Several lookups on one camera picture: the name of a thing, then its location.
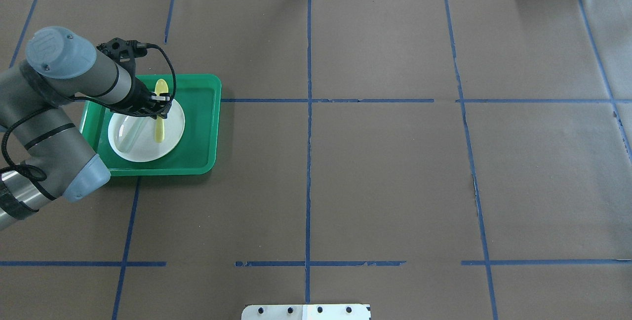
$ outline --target blue tape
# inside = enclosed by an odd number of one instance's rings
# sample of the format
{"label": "blue tape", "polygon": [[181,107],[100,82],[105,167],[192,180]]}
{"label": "blue tape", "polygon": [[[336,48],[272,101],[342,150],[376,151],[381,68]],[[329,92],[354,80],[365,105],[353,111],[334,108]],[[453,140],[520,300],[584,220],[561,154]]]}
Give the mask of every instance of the blue tape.
{"label": "blue tape", "polygon": [[22,27],[22,32],[20,33],[18,44],[15,46],[13,57],[11,57],[11,63],[9,63],[9,68],[13,67],[13,65],[15,64],[15,60],[18,58],[18,52],[20,52],[20,47],[22,47],[22,41],[24,41],[24,36],[27,34],[27,28],[29,28],[29,23],[31,22],[31,17],[33,17],[33,12],[35,11],[37,4],[38,0],[33,0],[33,3],[31,3],[29,15],[27,15],[27,20],[24,22],[24,27]]}
{"label": "blue tape", "polygon": [[304,261],[247,261],[235,262],[235,267],[304,267]]}
{"label": "blue tape", "polygon": [[[0,261],[0,267],[120,267],[117,261]],[[167,262],[128,262],[127,267],[166,267]]]}
{"label": "blue tape", "polygon": [[0,261],[2,267],[120,267],[108,261]]}
{"label": "blue tape", "polygon": [[603,68],[603,62],[601,60],[601,56],[599,55],[599,51],[596,49],[596,44],[594,43],[594,38],[592,35],[591,26],[589,25],[588,17],[586,16],[586,11],[584,9],[583,0],[578,0],[580,3],[580,11],[582,12],[582,19],[584,21],[584,25],[586,27],[586,31],[589,34],[589,39],[591,39],[591,46],[593,48],[594,57],[599,65],[599,72],[601,72],[601,77],[603,78],[603,83],[605,84],[605,90],[608,92],[608,97],[610,98],[610,102],[612,103],[612,110],[616,115],[617,125],[619,126],[619,133],[621,133],[621,138],[623,139],[623,144],[626,147],[626,153],[628,153],[628,159],[632,162],[632,150],[630,149],[630,141],[628,140],[628,135],[626,134],[626,130],[623,127],[623,122],[621,122],[621,115],[619,114],[619,108],[617,108],[617,104],[614,100],[614,95],[612,95],[612,89],[610,88],[610,82],[608,81],[608,77],[605,74],[605,69]]}
{"label": "blue tape", "polygon": [[134,220],[136,219],[136,207],[138,206],[138,194],[140,192],[140,177],[136,179],[136,191],[134,192],[134,202],[131,205],[131,213],[129,214],[129,225],[127,227],[127,237],[125,239],[125,248],[122,252],[122,261],[120,262],[119,282],[117,286],[117,295],[115,296],[115,306],[112,310],[112,320],[117,320],[118,308],[120,304],[120,294],[122,293],[122,284],[125,280],[125,269],[127,268],[127,257],[129,255],[129,245],[131,244],[131,233],[134,230]]}
{"label": "blue tape", "polygon": [[127,262],[126,267],[166,267],[167,266],[167,262],[146,262],[146,261],[139,261],[139,262]]}
{"label": "blue tape", "polygon": [[456,102],[460,103],[562,103],[562,104],[610,104],[610,100],[607,99],[458,99]]}
{"label": "blue tape", "polygon": [[478,228],[480,230],[480,239],[483,244],[483,257],[485,257],[485,270],[487,273],[487,288],[489,290],[489,299],[492,306],[492,316],[494,320],[498,320],[498,311],[496,309],[496,294],[494,292],[494,281],[492,279],[492,267],[489,263],[489,251],[487,249],[487,235],[485,234],[485,221],[483,220],[483,209],[480,205],[480,196],[478,190],[478,178],[476,177],[476,166],[474,165],[474,154],[472,153],[472,141],[470,140],[470,129],[468,128],[467,116],[465,111],[465,98],[463,97],[463,86],[461,84],[461,75],[458,65],[456,64],[456,43],[454,41],[454,30],[452,29],[452,17],[450,14],[450,4],[448,0],[445,2],[445,15],[447,16],[447,29],[450,34],[450,44],[452,46],[452,60],[454,61],[454,74],[456,82],[458,82],[459,99],[461,106],[461,114],[463,116],[463,128],[465,129],[465,140],[468,146],[468,157],[470,159],[470,170],[474,181],[474,197],[476,198],[476,211],[478,212]]}
{"label": "blue tape", "polygon": [[[399,267],[406,261],[310,261],[311,267]],[[246,261],[235,262],[235,267],[304,267],[303,261]]]}
{"label": "blue tape", "polygon": [[169,27],[171,27],[171,15],[173,14],[173,5],[176,0],[171,0],[169,3],[169,14],[167,15],[167,25],[164,28],[164,43],[167,43],[167,39],[169,38]]}
{"label": "blue tape", "polygon": [[[490,261],[492,266],[558,266],[573,264],[624,264],[632,259],[505,259]],[[485,266],[485,261],[461,261],[461,266]]]}
{"label": "blue tape", "polygon": [[305,304],[310,303],[312,252],[312,0],[307,0],[307,191],[305,205]]}
{"label": "blue tape", "polygon": [[434,99],[314,99],[315,103],[434,103]]}
{"label": "blue tape", "polygon": [[[223,98],[224,103],[309,103],[309,99]],[[312,103],[434,103],[434,99],[312,99]]]}
{"label": "blue tape", "polygon": [[357,267],[357,266],[377,266],[377,267],[399,267],[406,261],[312,261],[312,266],[318,267]]}
{"label": "blue tape", "polygon": [[223,98],[223,103],[307,103],[307,99],[283,98]]}

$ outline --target white plate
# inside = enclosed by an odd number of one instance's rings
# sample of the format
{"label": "white plate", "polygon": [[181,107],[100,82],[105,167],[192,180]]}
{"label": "white plate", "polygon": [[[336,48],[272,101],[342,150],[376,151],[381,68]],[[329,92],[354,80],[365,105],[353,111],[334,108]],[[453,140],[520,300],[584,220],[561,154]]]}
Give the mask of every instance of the white plate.
{"label": "white plate", "polygon": [[[136,142],[129,151],[122,152],[117,148],[122,138],[129,132],[134,122],[139,119],[148,119],[140,128]],[[131,162],[149,162],[158,160],[162,156],[170,153],[185,131],[185,112],[180,103],[173,100],[171,110],[164,121],[164,141],[158,143],[154,140],[156,133],[156,120],[152,118],[136,118],[133,116],[113,114],[108,125],[108,141],[114,152]]]}

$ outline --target green tray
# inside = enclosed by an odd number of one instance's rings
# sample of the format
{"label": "green tray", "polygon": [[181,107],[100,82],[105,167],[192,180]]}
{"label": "green tray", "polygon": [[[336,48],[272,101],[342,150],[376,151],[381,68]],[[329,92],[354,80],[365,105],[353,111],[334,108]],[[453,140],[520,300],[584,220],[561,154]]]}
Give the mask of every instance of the green tray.
{"label": "green tray", "polygon": [[[79,130],[101,156],[113,176],[204,174],[213,168],[217,151],[222,84],[214,75],[176,77],[176,100],[185,112],[185,131],[173,151],[151,162],[129,162],[120,158],[108,142],[111,111],[99,104],[86,102]],[[170,89],[173,87],[171,75],[146,75],[138,76],[138,79],[150,90],[154,89],[158,79],[167,81]]]}

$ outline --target cable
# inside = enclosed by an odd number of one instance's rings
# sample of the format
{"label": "cable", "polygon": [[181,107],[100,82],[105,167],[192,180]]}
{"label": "cable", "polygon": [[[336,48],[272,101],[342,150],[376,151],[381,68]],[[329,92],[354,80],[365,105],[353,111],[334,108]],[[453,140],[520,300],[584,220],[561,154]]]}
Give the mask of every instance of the cable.
{"label": "cable", "polygon": [[[49,111],[50,109],[52,109],[52,106],[47,106],[46,108],[41,108],[38,111],[31,113],[30,115],[26,116],[25,118],[22,118],[20,120],[18,120],[18,122],[16,122],[15,124],[11,125],[6,132],[4,133],[4,136],[2,137],[2,145],[0,145],[0,149],[2,150],[2,156],[4,158],[4,160],[6,161],[6,164],[8,164],[8,167],[4,167],[2,169],[0,169],[0,176],[2,176],[3,173],[6,172],[10,172],[10,171],[16,171],[18,173],[20,173],[22,176],[25,176],[26,178],[28,178],[30,181],[45,181],[47,176],[46,173],[40,168],[37,167],[36,165],[31,165],[31,164],[15,164],[15,162],[13,162],[13,160],[11,159],[11,157],[9,156],[9,151],[7,151],[7,144],[9,143],[9,135],[11,135],[11,133],[18,128],[18,126],[24,124],[25,122],[27,122],[28,120],[31,120],[32,118],[40,115],[41,113],[45,113],[46,111]],[[33,174],[32,171],[35,171],[39,174],[39,176],[36,176]]]}
{"label": "cable", "polygon": [[[96,104],[99,104],[100,106],[103,106],[104,108],[108,108],[108,109],[110,109],[111,111],[113,111],[115,113],[120,113],[120,114],[124,114],[124,115],[129,115],[129,116],[136,116],[136,117],[139,117],[139,118],[144,118],[144,117],[149,117],[149,116],[158,116],[158,115],[162,114],[167,108],[169,108],[169,106],[171,105],[173,100],[176,99],[176,90],[177,90],[176,72],[173,69],[173,65],[171,64],[171,60],[169,60],[169,57],[164,52],[162,47],[160,47],[158,45],[155,45],[153,43],[147,43],[147,48],[155,48],[156,50],[160,51],[160,53],[164,57],[165,61],[167,61],[167,64],[169,65],[169,69],[171,70],[171,75],[173,77],[173,91],[172,91],[172,93],[170,95],[171,99],[159,111],[157,111],[155,113],[148,113],[148,114],[140,114],[140,113],[130,114],[129,112],[119,110],[117,108],[114,108],[113,106],[110,106],[109,104],[104,104],[104,103],[100,102],[99,100],[93,99],[91,97],[70,97],[70,100],[72,100],[73,102],[80,101],[80,100],[88,100],[90,102],[94,102]],[[46,180],[46,178],[48,178],[48,176],[46,175],[46,172],[44,172],[40,167],[37,167],[36,165],[15,164],[15,162],[13,162],[13,160],[11,159],[11,156],[9,156],[9,151],[7,150],[7,144],[9,143],[9,136],[11,135],[11,133],[15,129],[17,129],[20,125],[24,124],[28,120],[31,120],[32,118],[34,118],[34,117],[36,117],[36,116],[38,116],[38,115],[40,115],[42,113],[45,113],[46,111],[49,111],[50,109],[54,109],[53,106],[47,106],[45,108],[41,108],[41,109],[35,111],[34,113],[31,113],[31,114],[27,115],[26,117],[18,120],[18,122],[16,122],[15,124],[11,125],[8,129],[6,129],[6,131],[4,132],[4,136],[2,136],[2,143],[0,144],[0,152],[2,153],[2,157],[4,158],[4,160],[6,161],[6,164],[8,166],[4,167],[4,168],[0,168],[0,176],[2,176],[2,174],[6,173],[6,172],[16,171],[16,172],[20,173],[22,176],[24,176],[25,178],[28,178],[31,182],[44,181],[44,180]]]}
{"label": "cable", "polygon": [[160,46],[155,45],[153,43],[148,43],[147,44],[147,48],[155,48],[156,50],[160,51],[160,53],[164,57],[165,61],[167,61],[167,64],[169,65],[169,69],[171,70],[171,76],[173,77],[173,92],[169,96],[170,97],[169,103],[165,104],[165,106],[162,107],[162,109],[156,111],[155,113],[146,113],[146,114],[133,113],[133,114],[131,114],[128,111],[123,111],[123,110],[117,109],[117,108],[115,108],[115,107],[113,107],[113,106],[111,106],[109,104],[105,104],[105,103],[100,102],[99,100],[93,99],[91,97],[71,97],[70,100],[72,100],[73,102],[81,101],[81,100],[87,100],[88,102],[93,102],[95,104],[99,104],[100,106],[102,106],[104,108],[110,109],[111,111],[113,111],[115,113],[119,113],[119,114],[123,114],[123,115],[129,115],[129,116],[134,116],[136,118],[146,118],[146,117],[158,116],[158,115],[162,114],[167,109],[167,107],[169,107],[171,105],[171,102],[174,99],[176,99],[176,90],[178,88],[177,85],[176,85],[176,72],[175,72],[175,70],[173,70],[173,65],[171,64],[171,60],[169,60],[169,57],[167,57],[167,54],[164,52],[164,50]]}

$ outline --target robotic arm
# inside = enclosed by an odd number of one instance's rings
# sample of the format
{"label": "robotic arm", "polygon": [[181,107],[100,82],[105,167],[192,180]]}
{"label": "robotic arm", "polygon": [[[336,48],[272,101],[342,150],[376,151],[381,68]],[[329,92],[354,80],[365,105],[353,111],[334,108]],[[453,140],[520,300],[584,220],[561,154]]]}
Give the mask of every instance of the robotic arm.
{"label": "robotic arm", "polygon": [[[135,58],[156,48],[174,78],[173,93],[156,96],[136,78]],[[48,27],[27,43],[27,59],[0,73],[0,230],[60,196],[77,201],[107,183],[110,172],[60,108],[90,100],[116,113],[166,118],[176,77],[162,48],[113,39],[95,47],[70,30]],[[75,97],[81,93],[86,97]],[[14,133],[31,158],[15,164],[6,150]]]}

